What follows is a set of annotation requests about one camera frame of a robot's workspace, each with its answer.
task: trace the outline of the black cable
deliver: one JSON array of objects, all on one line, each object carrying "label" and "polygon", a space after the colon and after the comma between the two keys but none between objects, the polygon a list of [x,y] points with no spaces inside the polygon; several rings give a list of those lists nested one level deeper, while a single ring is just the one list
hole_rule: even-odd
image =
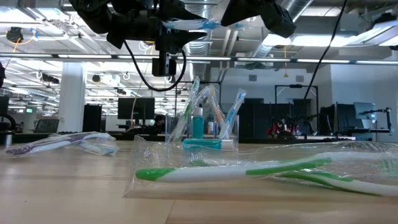
[{"label": "black cable", "polygon": [[180,81],[182,80],[182,77],[183,77],[184,74],[185,74],[185,69],[187,68],[187,56],[185,55],[185,52],[184,52],[184,51],[182,51],[183,65],[182,65],[181,75],[180,75],[180,77],[178,78],[178,80],[176,80],[175,83],[174,83],[172,86],[168,87],[168,88],[161,88],[161,89],[158,89],[158,88],[155,88],[155,87],[151,86],[151,85],[147,82],[147,80],[144,78],[144,76],[142,75],[141,71],[139,70],[137,61],[136,61],[136,59],[134,58],[134,54],[132,53],[132,51],[131,51],[129,45],[127,44],[127,41],[124,41],[124,45],[126,46],[127,51],[128,51],[128,52],[130,53],[130,55],[131,55],[132,61],[134,62],[134,65],[136,66],[138,75],[141,77],[141,80],[145,83],[145,85],[146,85],[150,90],[154,90],[154,91],[158,91],[158,92],[169,91],[169,90],[174,89],[174,88],[180,83]]},{"label": "black cable", "polygon": [[296,123],[297,118],[299,117],[300,112],[303,110],[303,107],[304,107],[305,105],[307,105],[306,99],[307,99],[307,97],[308,97],[308,94],[310,93],[310,90],[311,90],[311,87],[312,87],[312,83],[313,83],[313,81],[314,81],[314,79],[315,79],[315,76],[317,75],[318,69],[319,69],[319,67],[320,67],[320,65],[321,65],[321,63],[322,63],[323,58],[325,58],[326,53],[328,53],[328,51],[329,51],[329,49],[330,49],[330,47],[331,47],[331,43],[333,42],[333,40],[334,40],[335,37],[336,37],[338,25],[340,24],[341,17],[342,17],[343,14],[344,14],[344,10],[345,10],[345,8],[346,8],[346,6],[347,6],[347,2],[348,2],[348,0],[344,0],[343,7],[341,7],[341,11],[340,11],[340,14],[338,15],[335,28],[333,29],[333,33],[332,33],[332,35],[331,35],[330,43],[329,43],[329,45],[326,47],[324,53],[322,54],[321,58],[319,59],[319,62],[317,63],[317,66],[315,67],[315,70],[314,70],[314,72],[313,72],[313,75],[312,75],[310,84],[308,85],[308,89],[307,89],[307,91],[305,92],[304,99],[303,99],[303,101],[301,102],[301,105],[300,105],[300,108],[298,109],[297,115],[295,116],[295,118],[294,118],[294,120],[293,120],[293,124]]}]

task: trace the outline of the desk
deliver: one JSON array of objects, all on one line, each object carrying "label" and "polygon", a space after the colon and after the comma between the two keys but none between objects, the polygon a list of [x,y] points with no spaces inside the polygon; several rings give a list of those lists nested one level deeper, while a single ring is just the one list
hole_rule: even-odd
[{"label": "desk", "polygon": [[[122,198],[132,142],[116,157],[73,149],[0,157],[1,223],[396,223],[398,198],[262,180],[257,202]],[[241,149],[264,145],[241,145]]]}]

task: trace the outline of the fluorescent light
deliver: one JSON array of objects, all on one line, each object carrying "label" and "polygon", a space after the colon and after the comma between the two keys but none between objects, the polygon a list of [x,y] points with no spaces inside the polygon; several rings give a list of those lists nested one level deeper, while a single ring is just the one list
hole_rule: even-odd
[{"label": "fluorescent light", "polygon": [[395,36],[384,43],[380,44],[380,46],[396,46],[398,45],[398,36]]},{"label": "fluorescent light", "polygon": [[[326,47],[329,45],[331,35],[297,35],[292,40],[294,46],[304,47]],[[337,35],[333,42],[332,47],[342,47],[348,44],[350,37]]]},{"label": "fluorescent light", "polygon": [[[183,60],[183,56],[178,56],[177,60]],[[197,56],[187,56],[187,60],[206,60],[206,61],[230,61],[230,57],[197,57]]]},{"label": "fluorescent light", "polygon": [[12,84],[12,85],[17,84],[17,83],[15,83],[15,82],[11,81],[11,80],[8,80],[7,78],[4,79],[4,82],[5,82],[5,83],[8,83],[8,84]]},{"label": "fluorescent light", "polygon": [[376,61],[376,60],[358,60],[356,61],[357,65],[398,65],[396,61]]},{"label": "fluorescent light", "polygon": [[58,55],[60,58],[112,58],[110,55]]},{"label": "fluorescent light", "polygon": [[[152,58],[158,58],[158,55],[152,55],[152,56],[145,56],[145,55],[141,55],[141,56],[134,56],[134,58],[136,60],[145,60],[145,59],[152,59]],[[131,59],[130,55],[118,55],[119,59]]]},{"label": "fluorescent light", "polygon": [[9,109],[25,109],[25,106],[9,106]]},{"label": "fluorescent light", "polygon": [[373,28],[369,31],[363,32],[362,34],[357,35],[356,37],[351,37],[347,45],[350,44],[364,44],[367,41],[377,37],[378,35],[384,33],[385,31],[391,29],[392,27],[383,27],[383,28]]},{"label": "fluorescent light", "polygon": [[49,103],[49,102],[45,102],[45,104],[47,104],[47,105],[50,105],[50,106],[58,106],[57,104],[55,104],[55,103]]},{"label": "fluorescent light", "polygon": [[10,91],[12,91],[14,93],[19,93],[19,94],[24,94],[24,95],[28,95],[29,94],[28,91],[22,90],[20,88],[8,87],[8,89],[10,89]]},{"label": "fluorescent light", "polygon": [[276,34],[268,34],[268,36],[262,41],[263,45],[270,45],[270,46],[276,46],[276,45],[291,45],[292,41],[289,38],[283,38],[279,35]]},{"label": "fluorescent light", "polygon": [[14,57],[14,58],[52,58],[50,54],[16,54],[16,53],[1,53],[0,57]]},{"label": "fluorescent light", "polygon": [[238,58],[239,62],[290,62],[289,58]]},{"label": "fluorescent light", "polygon": [[[302,63],[318,63],[319,59],[297,59],[297,62],[302,62]],[[322,63],[350,63],[350,60],[329,60],[329,59],[324,59],[322,60]]]}]

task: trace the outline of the wire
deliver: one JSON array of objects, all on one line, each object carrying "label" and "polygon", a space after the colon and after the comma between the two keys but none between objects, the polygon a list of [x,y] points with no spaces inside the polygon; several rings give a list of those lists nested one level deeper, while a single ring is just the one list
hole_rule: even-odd
[{"label": "wire", "polygon": [[145,83],[145,85],[146,85],[150,90],[157,91],[157,92],[169,91],[169,90],[174,89],[174,88],[180,83],[180,81],[182,80],[182,77],[184,76],[184,73],[185,73],[185,69],[187,68],[187,56],[185,55],[185,52],[184,52],[183,50],[181,51],[182,57],[183,57],[183,66],[182,66],[182,71],[181,71],[180,77],[178,78],[177,81],[175,81],[175,83],[174,83],[172,86],[170,86],[170,87],[168,87],[168,88],[161,88],[161,89],[158,89],[158,88],[154,88],[153,86],[151,86],[151,85],[147,82],[147,80],[145,80],[144,76],[142,75],[141,71],[139,70],[137,61],[136,61],[136,59],[134,58],[134,54],[132,53],[132,51],[131,51],[129,45],[127,44],[127,41],[124,41],[124,45],[126,46],[127,51],[128,51],[128,52],[130,53],[130,55],[131,55],[132,61],[134,62],[134,65],[136,66],[138,75],[141,77],[141,80]]},{"label": "wire", "polygon": [[[152,49],[150,50],[150,53],[149,53],[149,54],[152,55],[153,51],[154,51],[154,46],[152,46]],[[147,73],[148,66],[149,66],[149,63],[147,64],[147,66],[146,66],[146,68],[145,68],[144,75]],[[139,94],[139,92],[140,92],[140,90],[141,90],[141,86],[142,86],[142,80],[141,80],[141,83],[139,84],[139,88],[138,88],[138,91],[137,91],[137,94],[136,94],[136,98],[134,99],[134,102],[132,103],[132,109],[131,109],[131,127],[133,127],[132,123],[134,122],[134,118],[133,118],[133,116],[134,116],[134,108],[136,107],[136,101],[137,101],[137,98],[138,98],[138,94]]]},{"label": "wire", "polygon": [[297,118],[299,117],[300,112],[303,110],[303,107],[304,107],[305,105],[307,105],[306,99],[307,99],[307,97],[308,97],[308,94],[310,93],[310,90],[311,90],[313,81],[314,81],[314,79],[315,79],[315,77],[316,77],[316,75],[317,75],[317,72],[318,72],[318,69],[319,69],[319,67],[320,67],[320,65],[321,65],[321,63],[322,63],[322,60],[325,58],[326,53],[328,53],[328,51],[329,51],[329,49],[330,49],[330,47],[331,47],[331,43],[333,42],[333,40],[334,40],[335,37],[336,37],[336,33],[337,33],[337,30],[338,30],[338,25],[340,24],[341,17],[343,17],[344,10],[345,10],[345,8],[346,8],[346,6],[347,6],[347,2],[348,2],[348,0],[344,0],[343,6],[341,7],[341,11],[340,11],[340,13],[339,13],[339,15],[338,15],[338,18],[337,18],[337,21],[336,21],[335,28],[333,29],[333,33],[332,33],[332,35],[331,35],[331,39],[330,39],[329,45],[326,47],[324,53],[322,54],[321,58],[319,59],[319,62],[317,63],[317,66],[315,67],[315,70],[314,70],[314,72],[313,72],[313,75],[312,75],[310,84],[308,85],[307,91],[305,92],[303,101],[301,102],[300,108],[298,109],[297,114],[296,114],[296,116],[295,116],[295,118],[294,118],[294,120],[293,120],[293,126],[294,126],[294,124],[296,123]]},{"label": "wire", "polygon": [[17,50],[17,47],[18,47],[18,44],[19,44],[19,41],[21,40],[21,38],[19,38],[18,40],[17,40],[17,43],[15,44],[15,47],[14,47],[14,50],[12,51],[12,53],[14,53],[16,50]]}]

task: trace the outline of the packaged toothbrush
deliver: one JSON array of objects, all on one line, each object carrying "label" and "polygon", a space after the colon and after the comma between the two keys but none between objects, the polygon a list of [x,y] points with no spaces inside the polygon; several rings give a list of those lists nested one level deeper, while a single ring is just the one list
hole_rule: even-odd
[{"label": "packaged toothbrush", "polygon": [[231,109],[229,109],[226,121],[224,125],[221,127],[220,135],[218,136],[218,138],[228,139],[229,136],[231,135],[233,123],[235,122],[235,117],[243,103],[245,96],[246,96],[246,91],[239,89],[238,94],[236,95],[236,100]]},{"label": "packaged toothbrush", "polygon": [[[168,21],[163,22],[163,26],[168,29],[178,30],[213,30],[222,27],[220,21],[212,21],[207,19]],[[237,22],[228,26],[228,28],[244,30],[244,24]]]},{"label": "packaged toothbrush", "polygon": [[216,114],[217,122],[220,124],[221,127],[223,127],[225,122],[225,116],[220,108],[220,105],[218,104],[218,100],[216,97],[216,90],[213,85],[210,85],[209,88],[210,88],[210,94],[208,96],[208,99],[210,100],[211,107],[213,108],[213,111]]},{"label": "packaged toothbrush", "polygon": [[241,152],[219,150],[223,143],[209,141],[183,157],[181,146],[147,142],[131,157],[125,196],[258,202],[278,191],[326,202],[398,197],[396,143],[342,141],[247,147]]},{"label": "packaged toothbrush", "polygon": [[39,152],[54,150],[62,147],[73,146],[97,155],[114,154],[119,148],[114,143],[115,138],[107,133],[75,133],[56,135],[43,140],[18,144],[3,151],[11,157],[24,157]]},{"label": "packaged toothbrush", "polygon": [[171,142],[181,141],[182,135],[187,130],[188,118],[192,114],[192,111],[195,107],[195,100],[197,98],[197,93],[199,91],[199,84],[200,84],[199,77],[195,77],[188,100],[185,103],[184,114],[181,115],[180,119],[178,119],[178,123],[174,128],[174,130],[172,131],[172,133],[170,134],[169,138],[167,139],[167,142],[171,143]]}]

